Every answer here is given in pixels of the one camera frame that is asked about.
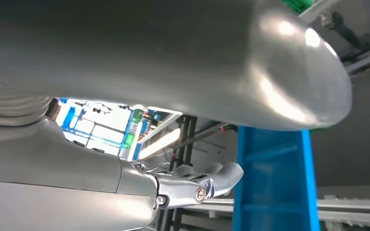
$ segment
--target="black pipe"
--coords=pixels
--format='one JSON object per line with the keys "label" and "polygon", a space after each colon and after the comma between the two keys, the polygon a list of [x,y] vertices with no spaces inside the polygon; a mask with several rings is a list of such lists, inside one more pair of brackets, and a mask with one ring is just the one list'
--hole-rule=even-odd
{"label": "black pipe", "polygon": [[158,217],[158,223],[157,223],[157,231],[162,231],[162,223],[164,221],[166,210],[160,210],[159,211],[159,217]]}
{"label": "black pipe", "polygon": [[[188,131],[188,139],[192,139],[195,136],[195,129],[197,126],[197,120],[198,118],[196,116],[191,117],[191,121],[189,124],[189,131]],[[185,160],[184,163],[186,165],[191,165],[191,155],[192,155],[192,148],[194,146],[194,143],[190,143],[186,146],[186,152],[185,152]]]}
{"label": "black pipe", "polygon": [[[181,142],[185,142],[188,137],[190,120],[191,120],[190,116],[185,116],[185,122],[183,123],[182,129],[181,129]],[[176,167],[179,167],[184,163],[184,153],[185,153],[185,146],[180,147],[179,152],[178,152],[177,161],[176,161]]]}
{"label": "black pipe", "polygon": [[175,210],[175,218],[173,219],[173,231],[179,231],[182,225],[182,211],[183,208],[177,208]]}
{"label": "black pipe", "polygon": [[360,38],[350,28],[344,24],[343,17],[338,12],[332,13],[331,28],[343,37],[349,44],[360,51],[370,50],[370,43]]}
{"label": "black pipe", "polygon": [[194,138],[192,138],[192,139],[189,139],[189,140],[187,140],[187,141],[184,141],[184,142],[182,142],[182,143],[180,143],[180,144],[178,144],[178,145],[176,145],[176,146],[174,146],[174,149],[178,149],[178,148],[182,148],[182,147],[185,147],[185,146],[187,146],[188,144],[190,144],[190,143],[194,143],[194,142],[196,142],[196,141],[199,141],[199,140],[201,140],[201,139],[204,139],[204,138],[206,138],[206,137],[208,137],[208,136],[210,136],[210,135],[212,135],[212,134],[215,134],[216,133],[216,131],[209,131],[209,132],[206,132],[206,133],[204,133],[204,134],[201,134],[201,135],[198,135],[198,136],[195,136]]}
{"label": "black pipe", "polygon": [[163,226],[158,227],[158,231],[171,231],[171,225],[172,225],[172,217],[173,217],[173,209],[165,210],[162,215],[164,215],[163,219]]}

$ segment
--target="green terminal block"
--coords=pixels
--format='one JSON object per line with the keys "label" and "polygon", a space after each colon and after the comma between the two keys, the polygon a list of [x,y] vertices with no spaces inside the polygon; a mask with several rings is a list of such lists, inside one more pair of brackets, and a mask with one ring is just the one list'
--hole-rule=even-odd
{"label": "green terminal block", "polygon": [[313,5],[313,0],[283,0],[297,14],[303,13],[307,8]]}

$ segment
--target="metal bar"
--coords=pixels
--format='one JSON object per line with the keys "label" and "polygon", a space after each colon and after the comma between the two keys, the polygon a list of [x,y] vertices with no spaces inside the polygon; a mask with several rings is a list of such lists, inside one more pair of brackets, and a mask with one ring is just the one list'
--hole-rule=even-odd
{"label": "metal bar", "polygon": [[206,205],[233,205],[234,199],[216,199],[212,198],[207,201],[204,201],[203,204]]}
{"label": "metal bar", "polygon": [[213,127],[210,127],[209,129],[206,129],[206,130],[204,130],[203,132],[199,133],[199,134],[198,134],[197,136],[195,136],[194,138],[189,139],[189,140],[187,140],[187,141],[185,141],[185,142],[182,142],[182,143],[180,143],[180,144],[176,145],[174,148],[181,148],[181,147],[187,146],[187,145],[188,145],[188,144],[190,144],[190,143],[193,143],[193,142],[199,141],[199,140],[201,140],[201,139],[204,139],[204,138],[206,138],[206,137],[208,137],[208,136],[210,136],[210,135],[212,135],[212,134],[216,133],[216,130],[217,130],[218,128],[220,128],[221,126],[225,125],[225,124],[226,124],[226,123],[219,123],[219,124],[217,124],[217,125],[215,125],[215,126],[213,126]]}
{"label": "metal bar", "polygon": [[360,61],[358,61],[354,64],[348,65],[345,68],[346,68],[347,72],[352,72],[352,71],[357,70],[358,68],[366,66],[368,64],[370,64],[370,56],[368,56],[367,58],[362,59],[362,60],[360,60]]}
{"label": "metal bar", "polygon": [[170,172],[173,170],[173,167],[175,165],[175,159],[176,159],[176,157],[173,155],[172,158],[171,158],[171,161],[170,161],[170,168],[168,169]]}
{"label": "metal bar", "polygon": [[233,205],[193,205],[187,207],[187,209],[197,209],[197,210],[208,210],[208,211],[218,211],[218,212],[229,212],[233,213]]}
{"label": "metal bar", "polygon": [[112,127],[109,127],[109,126],[107,126],[107,125],[97,123],[97,122],[95,122],[95,121],[93,121],[93,123],[94,123],[94,125],[98,125],[98,126],[100,126],[100,127],[104,127],[104,128],[106,128],[106,129],[110,129],[110,130],[112,130],[112,131],[116,131],[116,132],[119,132],[119,133],[122,133],[122,134],[124,134],[124,133],[125,133],[125,131],[118,130],[118,129],[116,129],[116,128],[112,128]]}
{"label": "metal bar", "polygon": [[204,149],[197,148],[197,147],[192,147],[192,149],[198,150],[198,151],[203,152],[203,153],[209,153],[208,151],[206,151]]}
{"label": "metal bar", "polygon": [[[182,142],[186,141],[186,138],[188,136],[188,129],[189,129],[190,120],[191,120],[190,116],[185,117],[185,122],[182,126],[182,129],[181,129],[181,141]],[[185,145],[183,145],[181,147],[174,147],[174,149],[179,149],[178,157],[177,157],[177,161],[176,161],[176,167],[179,167],[184,163]]]}
{"label": "metal bar", "polygon": [[[210,199],[190,209],[233,212],[233,199]],[[370,200],[317,200],[319,209],[362,209],[370,210]]]}
{"label": "metal bar", "polygon": [[166,210],[161,231],[171,231],[173,209]]}
{"label": "metal bar", "polygon": [[151,137],[155,136],[158,132],[160,132],[162,129],[166,128],[169,124],[174,122],[179,117],[181,117],[181,115],[171,114],[160,125],[158,125],[154,130],[150,131],[146,136],[144,136],[138,143],[144,143],[145,141],[149,140]]}
{"label": "metal bar", "polygon": [[318,217],[324,221],[370,224],[370,213],[319,211]]}
{"label": "metal bar", "polygon": [[[189,131],[188,131],[187,139],[192,139],[195,136],[195,129],[196,129],[196,126],[197,126],[197,120],[198,120],[197,117],[195,117],[195,116],[191,117],[191,122],[189,124]],[[186,165],[191,164],[191,155],[192,155],[193,146],[194,146],[194,143],[190,143],[186,146],[185,159],[184,159],[184,163]]]}
{"label": "metal bar", "polygon": [[215,147],[220,148],[220,149],[226,149],[225,147],[220,146],[220,145],[218,145],[218,144],[216,144],[216,143],[213,143],[213,142],[210,142],[210,141],[206,141],[206,140],[199,140],[199,142],[207,143],[207,144],[210,144],[210,145],[215,146]]}
{"label": "metal bar", "polygon": [[370,210],[370,200],[318,200],[318,208],[343,208]]}
{"label": "metal bar", "polygon": [[159,211],[159,217],[158,217],[158,222],[157,222],[157,231],[162,230],[162,223],[164,222],[164,216],[165,216],[166,212],[167,212],[166,210],[162,210],[162,209]]}
{"label": "metal bar", "polygon": [[214,121],[214,120],[211,120],[211,121],[208,121],[206,123],[204,123],[202,126],[199,127],[199,129],[197,131],[195,131],[195,135],[207,130],[207,129],[210,129],[216,125],[219,125],[221,122],[218,122],[218,121]]}
{"label": "metal bar", "polygon": [[182,224],[182,210],[183,208],[175,209],[175,217],[173,219],[173,231],[179,231]]}
{"label": "metal bar", "polygon": [[306,22],[311,23],[315,19],[317,19],[320,14],[322,14],[325,10],[330,8],[331,6],[337,4],[341,0],[318,0],[314,2],[314,4],[301,13],[300,17]]}
{"label": "metal bar", "polygon": [[96,124],[94,123],[94,126],[92,127],[92,130],[90,131],[89,137],[88,137],[88,139],[87,139],[86,144],[84,145],[84,147],[87,147],[87,145],[89,144],[90,137],[93,136],[93,131],[94,131],[95,126],[96,126]]}

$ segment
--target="metal rail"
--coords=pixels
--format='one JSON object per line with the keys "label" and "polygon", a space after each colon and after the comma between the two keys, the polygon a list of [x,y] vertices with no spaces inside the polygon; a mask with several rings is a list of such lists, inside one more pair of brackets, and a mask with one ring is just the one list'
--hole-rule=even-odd
{"label": "metal rail", "polygon": [[349,66],[346,66],[345,69],[349,73],[349,72],[352,72],[354,70],[357,70],[358,68],[361,68],[363,66],[366,66],[368,64],[370,64],[370,56],[368,56],[367,58],[362,59],[362,60],[360,60],[360,61],[358,61],[358,62],[356,62],[354,64],[351,64]]}
{"label": "metal rail", "polygon": [[[233,199],[211,199],[187,209],[233,212],[233,203]],[[317,206],[320,220],[370,226],[370,200],[317,200]],[[324,211],[326,209],[341,211]]]}

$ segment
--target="gray wall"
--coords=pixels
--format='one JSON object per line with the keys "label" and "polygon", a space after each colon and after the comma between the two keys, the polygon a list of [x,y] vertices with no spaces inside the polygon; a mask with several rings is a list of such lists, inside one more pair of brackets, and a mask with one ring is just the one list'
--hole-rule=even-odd
{"label": "gray wall", "polygon": [[312,133],[318,187],[370,185],[370,70],[352,82],[350,115]]}

